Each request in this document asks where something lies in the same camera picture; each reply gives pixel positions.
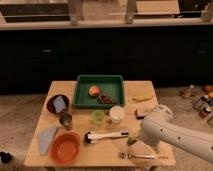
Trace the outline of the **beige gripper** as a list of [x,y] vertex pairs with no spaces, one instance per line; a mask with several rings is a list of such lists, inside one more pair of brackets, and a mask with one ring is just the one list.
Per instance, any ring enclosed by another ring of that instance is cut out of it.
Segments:
[[138,155],[144,155],[144,156],[153,155],[152,152],[142,142],[138,141],[138,139],[135,144],[128,147],[129,147],[129,150],[128,150],[129,154],[138,154]]

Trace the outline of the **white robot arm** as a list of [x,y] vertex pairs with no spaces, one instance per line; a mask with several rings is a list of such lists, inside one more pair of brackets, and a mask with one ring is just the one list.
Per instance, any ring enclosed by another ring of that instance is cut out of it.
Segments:
[[140,122],[135,138],[151,147],[163,141],[213,163],[213,134],[172,124],[172,118],[170,108],[156,105]]

